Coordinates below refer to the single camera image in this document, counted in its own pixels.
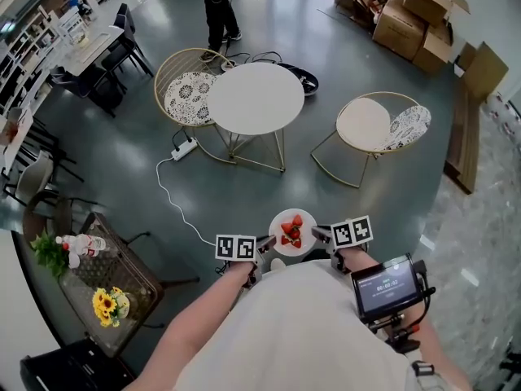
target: display screen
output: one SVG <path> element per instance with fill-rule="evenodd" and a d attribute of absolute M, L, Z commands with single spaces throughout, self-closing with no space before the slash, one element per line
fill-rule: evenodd
<path fill-rule="evenodd" d="M 416 275 L 408 257 L 386 262 L 387 267 L 367 278 L 357 279 L 357 289 L 365 313 L 418 295 Z"/>

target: gray floor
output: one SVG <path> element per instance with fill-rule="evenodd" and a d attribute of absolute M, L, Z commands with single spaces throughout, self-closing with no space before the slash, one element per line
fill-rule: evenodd
<path fill-rule="evenodd" d="M 426 77 L 374 44 L 365 30 L 335 14 L 332 2 L 233 0 L 243 40 L 230 53 L 277 51 L 285 62 L 316 75 L 320 90 L 287 127 L 284 174 L 223 165 L 200 150 L 161 168 L 162 182 L 173 201 L 184 208 L 205 239 L 217 233 L 263 235 L 278 212 L 301 208 L 320 223 L 369 214 L 374 230 L 371 253 L 379 260 L 416 249 L 440 183 L 454 75 L 447 68 L 438 77 Z M 138 43 L 156 68 L 175 51 L 206 46 L 203 0 L 147 0 L 133 10 L 133 17 Z M 120 77 L 129 93 L 117 108 L 116 119 L 60 89 L 52 91 L 37 117 L 59 136 L 85 178 L 79 184 L 59 171 L 61 192 L 102 203 L 99 210 L 123 236 L 150 230 L 153 237 L 140 239 L 134 248 L 159 276 L 172 278 L 195 270 L 202 277 L 197 288 L 169 292 L 150 319 L 151 323 L 168 321 L 215 279 L 216 262 L 212 248 L 183 225 L 179 212 L 157 186 L 155 165 L 170 157 L 170 139 L 178 126 L 155 105 L 152 79 L 130 63 Z M 378 90 L 407 94 L 427 106 L 431 128 L 414 147 L 371 160 L 360 190 L 344 187 L 325 175 L 309 152 L 333 130 L 339 110 L 350 99 Z M 201 132 L 201 139 L 219 149 L 210 131 Z M 249 149 L 253 153 L 257 148 L 253 143 Z M 359 153 L 332 143 L 321 154 L 346 178 L 359 176 L 363 160 Z M 19 230 L 19 217 L 16 204 L 2 202 L 2 227 Z M 142 368 L 159 337 L 160 331 L 139 331 L 124 352 L 132 368 Z"/>

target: bouquet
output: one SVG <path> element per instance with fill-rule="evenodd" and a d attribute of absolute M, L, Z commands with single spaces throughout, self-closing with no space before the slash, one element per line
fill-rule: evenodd
<path fill-rule="evenodd" d="M 92 297 L 92 306 L 103 327 L 118 327 L 129 313 L 129 299 L 118 287 L 112 287 L 110 292 L 98 288 Z"/>

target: water bottle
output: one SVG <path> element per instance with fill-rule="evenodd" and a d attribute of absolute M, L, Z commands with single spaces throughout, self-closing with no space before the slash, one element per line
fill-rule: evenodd
<path fill-rule="evenodd" d="M 104 238 L 80 234 L 78 236 L 56 236 L 56 243 L 61 244 L 63 249 L 73 252 L 76 255 L 88 255 L 96 257 L 99 251 L 107 249 L 107 242 Z"/>

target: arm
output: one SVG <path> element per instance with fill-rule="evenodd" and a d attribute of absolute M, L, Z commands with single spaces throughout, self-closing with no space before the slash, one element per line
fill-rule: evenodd
<path fill-rule="evenodd" d="M 125 391 L 172 389 L 186 364 L 203 348 L 230 312 L 252 270 L 251 262 L 233 265 L 201 297 L 170 323 L 141 375 Z"/>
<path fill-rule="evenodd" d="M 352 272 L 378 265 L 377 261 L 359 248 L 341 249 L 339 253 L 344 257 L 345 267 Z M 402 320 L 402 324 L 408 326 L 414 320 L 418 320 L 423 313 L 424 306 L 424 303 L 418 303 L 404 310 L 405 318 Z M 442 350 L 436 330 L 428 316 L 420 322 L 419 326 L 420 330 L 411 335 L 411 339 L 420 342 L 423 361 L 434 365 L 436 372 L 441 374 L 451 384 L 456 385 L 461 391 L 471 391 L 472 387 L 465 373 Z"/>

